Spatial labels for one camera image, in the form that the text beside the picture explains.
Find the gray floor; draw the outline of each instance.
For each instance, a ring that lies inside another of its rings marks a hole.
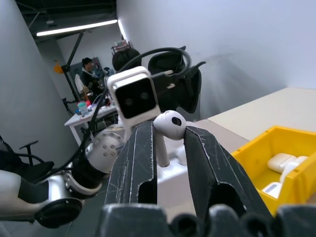
[[[93,237],[101,208],[104,204],[108,182],[105,181],[98,196],[86,201],[80,216],[71,224],[58,229],[47,229],[35,222],[0,222],[0,237]]]

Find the white earbud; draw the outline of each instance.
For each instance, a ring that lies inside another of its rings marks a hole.
[[[184,117],[172,110],[167,110],[154,120],[155,129],[172,140],[183,139],[186,126],[187,122]]]
[[[186,131],[186,120],[176,111],[168,110],[160,114],[154,120],[156,157],[160,167],[167,167],[170,164],[163,137],[172,140],[181,140]]]

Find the yellow storage box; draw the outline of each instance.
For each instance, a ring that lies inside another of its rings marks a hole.
[[[308,156],[285,178],[278,199],[262,191],[281,174],[268,167],[268,161],[279,153]],[[316,133],[274,126],[232,153],[242,165],[267,205],[275,215],[283,204],[306,203],[316,193]]]

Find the white tabletop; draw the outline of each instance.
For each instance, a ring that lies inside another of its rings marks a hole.
[[[85,116],[74,114],[64,125],[65,126],[69,126],[69,125],[70,126],[77,126],[77,125],[82,124],[84,122],[89,122],[92,119],[95,108],[96,107],[93,107],[92,111],[89,112],[89,114],[87,114]],[[100,118],[106,114],[114,112],[115,110],[116,110],[116,107],[114,105],[111,105],[109,107],[103,106],[100,108],[97,118]]]
[[[316,131],[316,90],[285,88],[209,120],[252,140],[274,125]]]

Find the white wall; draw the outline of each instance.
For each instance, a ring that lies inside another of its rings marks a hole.
[[[58,167],[78,145],[64,126],[69,115],[14,0],[0,1],[0,31],[0,134],[16,152],[39,140],[34,155]]]
[[[314,0],[117,0],[140,52],[187,46],[201,67],[203,118],[286,86],[316,88]]]
[[[67,62],[75,46],[78,34],[57,40],[64,60]],[[118,24],[98,27],[84,32],[71,64],[80,63],[83,58],[98,57],[102,68],[112,67],[114,42],[121,40]]]
[[[51,79],[53,80],[60,98],[67,98],[67,100],[74,100],[71,89],[67,83],[64,74],[59,74],[54,71],[54,67],[58,62],[60,66],[66,64],[63,55],[59,49],[55,39],[37,44],[41,57],[46,65]]]

